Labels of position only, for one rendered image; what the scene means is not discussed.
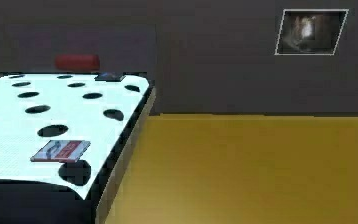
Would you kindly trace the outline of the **dark blue book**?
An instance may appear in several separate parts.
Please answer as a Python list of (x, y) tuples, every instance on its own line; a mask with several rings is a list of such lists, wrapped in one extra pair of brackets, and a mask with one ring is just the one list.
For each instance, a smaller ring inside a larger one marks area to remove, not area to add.
[(124, 79), (125, 75), (122, 73), (114, 73), (114, 72), (105, 72), (100, 73), (95, 77), (96, 81), (104, 81), (104, 82), (121, 82)]

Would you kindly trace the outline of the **bed with white dotted cover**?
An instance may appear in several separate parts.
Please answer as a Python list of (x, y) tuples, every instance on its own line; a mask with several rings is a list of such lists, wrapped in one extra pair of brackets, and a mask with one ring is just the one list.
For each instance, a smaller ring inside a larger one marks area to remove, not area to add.
[[(156, 91), (98, 74), (0, 77), (0, 224), (105, 224)], [(76, 162), (31, 162), (50, 140), (91, 145)]]

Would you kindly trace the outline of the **red pillow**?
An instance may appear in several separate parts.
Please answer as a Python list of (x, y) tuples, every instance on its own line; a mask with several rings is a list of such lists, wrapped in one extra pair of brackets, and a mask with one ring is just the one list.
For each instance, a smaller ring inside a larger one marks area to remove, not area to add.
[(59, 55), (55, 66), (60, 70), (95, 71), (100, 69), (100, 59), (97, 55)]

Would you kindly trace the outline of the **red and grey book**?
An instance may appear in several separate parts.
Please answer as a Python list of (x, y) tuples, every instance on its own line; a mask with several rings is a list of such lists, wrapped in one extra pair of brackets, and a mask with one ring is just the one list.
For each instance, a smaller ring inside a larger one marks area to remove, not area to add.
[(30, 158), (30, 161), (76, 162), (90, 145), (91, 142), (85, 140), (50, 140)]

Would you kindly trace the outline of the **dark framed wall picture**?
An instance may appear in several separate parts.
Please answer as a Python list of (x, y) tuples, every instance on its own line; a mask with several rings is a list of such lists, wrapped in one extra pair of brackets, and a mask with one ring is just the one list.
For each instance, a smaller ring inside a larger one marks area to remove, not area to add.
[(348, 14), (349, 9), (284, 9), (274, 54), (333, 56)]

